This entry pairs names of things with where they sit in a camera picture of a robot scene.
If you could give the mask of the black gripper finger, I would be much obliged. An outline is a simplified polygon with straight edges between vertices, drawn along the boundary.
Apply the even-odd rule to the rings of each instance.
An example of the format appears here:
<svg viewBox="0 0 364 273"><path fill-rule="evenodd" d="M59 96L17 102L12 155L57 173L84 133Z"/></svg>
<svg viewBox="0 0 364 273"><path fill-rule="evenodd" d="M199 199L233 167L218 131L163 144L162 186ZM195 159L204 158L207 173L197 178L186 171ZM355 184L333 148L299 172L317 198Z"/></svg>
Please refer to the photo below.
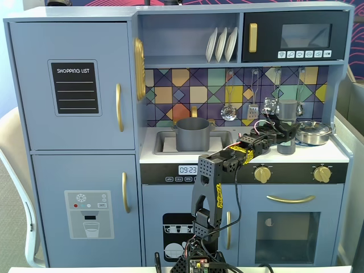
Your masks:
<svg viewBox="0 0 364 273"><path fill-rule="evenodd" d="M286 122L279 123L277 126L277 142L285 143L294 140L299 126L300 125L298 123L294 123L292 125L289 125Z"/></svg>

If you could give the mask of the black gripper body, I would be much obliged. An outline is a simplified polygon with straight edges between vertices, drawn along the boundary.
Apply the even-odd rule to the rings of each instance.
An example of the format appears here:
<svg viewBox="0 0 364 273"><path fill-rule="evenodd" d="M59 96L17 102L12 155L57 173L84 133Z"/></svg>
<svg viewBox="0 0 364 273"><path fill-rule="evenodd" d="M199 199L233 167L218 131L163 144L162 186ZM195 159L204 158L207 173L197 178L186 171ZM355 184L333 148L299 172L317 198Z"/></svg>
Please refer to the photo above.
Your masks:
<svg viewBox="0 0 364 273"><path fill-rule="evenodd" d="M261 127L261 133L264 135L262 140L263 148L270 148L277 143L277 139L282 137L282 133L271 125L263 125Z"/></svg>

